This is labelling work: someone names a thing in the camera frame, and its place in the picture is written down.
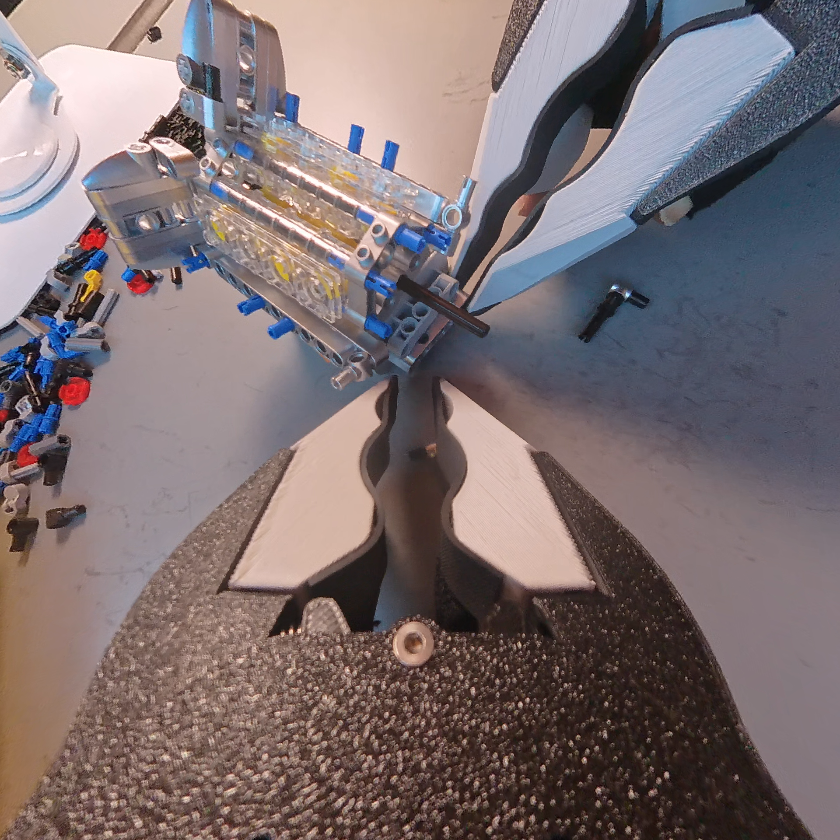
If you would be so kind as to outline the black long connector pin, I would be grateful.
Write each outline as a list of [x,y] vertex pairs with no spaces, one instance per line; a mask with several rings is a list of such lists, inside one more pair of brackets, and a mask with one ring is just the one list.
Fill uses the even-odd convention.
[[610,290],[596,308],[590,321],[588,321],[584,329],[579,333],[578,339],[584,343],[592,341],[605,321],[615,314],[629,296],[630,292],[623,289]]

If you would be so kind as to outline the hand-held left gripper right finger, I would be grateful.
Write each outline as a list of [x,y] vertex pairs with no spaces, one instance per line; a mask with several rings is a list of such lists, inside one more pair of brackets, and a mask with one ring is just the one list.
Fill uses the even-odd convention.
[[598,573],[532,447],[446,381],[434,403],[447,484],[440,572],[457,603],[525,613],[534,595],[594,592]]

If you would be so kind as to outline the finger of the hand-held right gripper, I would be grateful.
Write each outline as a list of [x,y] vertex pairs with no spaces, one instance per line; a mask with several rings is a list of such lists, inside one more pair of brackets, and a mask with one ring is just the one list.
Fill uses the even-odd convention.
[[547,195],[490,263],[469,302],[510,299],[635,230],[631,215],[678,165],[793,57],[760,14],[684,29],[636,84],[611,139],[575,178]]
[[514,202],[554,188],[579,160],[591,101],[635,55],[646,22],[645,1],[514,3],[470,173],[476,186],[454,257],[460,286]]

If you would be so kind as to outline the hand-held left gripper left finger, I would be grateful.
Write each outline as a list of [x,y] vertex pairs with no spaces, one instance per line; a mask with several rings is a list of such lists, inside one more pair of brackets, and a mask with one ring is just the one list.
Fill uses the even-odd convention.
[[293,592],[373,546],[383,529],[377,486],[389,465],[397,390],[397,380],[377,383],[294,444],[229,589]]

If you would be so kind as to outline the pile of small black parts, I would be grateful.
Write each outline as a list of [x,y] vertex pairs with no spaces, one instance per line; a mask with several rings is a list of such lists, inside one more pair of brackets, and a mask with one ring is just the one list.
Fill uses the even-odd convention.
[[161,115],[140,137],[140,141],[148,143],[152,138],[169,138],[192,152],[198,160],[204,157],[204,127],[187,117],[178,104]]

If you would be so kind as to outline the toy engine model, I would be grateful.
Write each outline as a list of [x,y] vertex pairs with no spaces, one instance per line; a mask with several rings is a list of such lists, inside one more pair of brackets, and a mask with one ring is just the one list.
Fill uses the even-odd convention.
[[305,128],[277,31],[230,2],[190,2],[176,68],[203,157],[151,137],[83,179],[128,267],[215,269],[241,312],[334,364],[338,390],[409,371],[450,325],[487,335],[448,273],[470,179],[453,202],[395,172],[396,144],[376,163],[358,127],[347,145]]

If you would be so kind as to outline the scattered small coloured parts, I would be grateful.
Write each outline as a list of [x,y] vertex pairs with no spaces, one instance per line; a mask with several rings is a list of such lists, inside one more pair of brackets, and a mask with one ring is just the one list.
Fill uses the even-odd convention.
[[41,522],[63,529],[87,512],[76,504],[40,518],[29,508],[36,483],[60,488],[72,446],[62,417],[89,398],[96,359],[110,351],[105,327],[119,294],[103,283],[108,239],[94,217],[17,317],[26,341],[2,353],[2,536],[12,553],[28,550]]

